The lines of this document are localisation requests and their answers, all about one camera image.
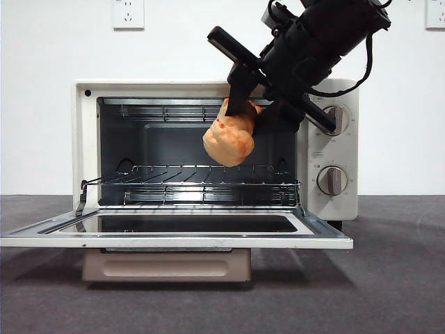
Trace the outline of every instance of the open oven door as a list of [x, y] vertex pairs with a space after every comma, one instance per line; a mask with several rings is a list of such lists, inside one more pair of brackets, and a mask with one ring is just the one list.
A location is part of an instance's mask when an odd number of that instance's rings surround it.
[[1, 236], [5, 247], [350, 249], [353, 240], [299, 209], [98, 209]]

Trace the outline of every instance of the orange food item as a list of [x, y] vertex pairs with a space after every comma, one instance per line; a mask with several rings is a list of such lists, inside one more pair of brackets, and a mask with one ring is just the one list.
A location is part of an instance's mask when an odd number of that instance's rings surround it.
[[262, 108], [249, 101], [235, 116], [226, 116], [229, 99], [225, 99], [218, 117], [202, 137], [207, 154], [226, 167], [237, 166], [253, 151], [255, 118]]

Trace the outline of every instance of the oven body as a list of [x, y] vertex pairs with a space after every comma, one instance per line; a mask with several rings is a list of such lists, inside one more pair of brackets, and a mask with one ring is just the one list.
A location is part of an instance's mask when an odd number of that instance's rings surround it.
[[[352, 84], [328, 79], [318, 88]], [[228, 93], [227, 83], [214, 81], [77, 81], [73, 211], [4, 235], [2, 246], [130, 250], [132, 256], [186, 251], [194, 259], [204, 252], [205, 261], [209, 251], [352, 248], [352, 239], [326, 221], [357, 216], [358, 92], [311, 97], [323, 109], [341, 108], [338, 135], [304, 121], [297, 133], [258, 135], [242, 166], [224, 168], [207, 156], [201, 137]], [[252, 93], [267, 107], [260, 96], [260, 88]], [[342, 177], [334, 196], [321, 184], [332, 167]]]

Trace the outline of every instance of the electrical outlet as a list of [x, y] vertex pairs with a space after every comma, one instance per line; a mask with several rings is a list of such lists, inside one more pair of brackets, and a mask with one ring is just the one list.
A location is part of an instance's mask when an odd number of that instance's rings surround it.
[[111, 0], [114, 29], [144, 29], [144, 0]]
[[445, 0], [426, 0], [426, 28], [445, 29]]

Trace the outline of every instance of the oven knob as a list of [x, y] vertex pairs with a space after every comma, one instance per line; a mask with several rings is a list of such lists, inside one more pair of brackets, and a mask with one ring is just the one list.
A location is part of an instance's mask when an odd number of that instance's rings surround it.
[[338, 136], [346, 130], [349, 123], [349, 115], [342, 106], [329, 106], [324, 109], [329, 116], [335, 117], [336, 127], [333, 132], [326, 132], [329, 136]]
[[341, 168], [329, 166], [320, 171], [317, 184], [326, 195], [337, 196], [345, 190], [348, 177]]

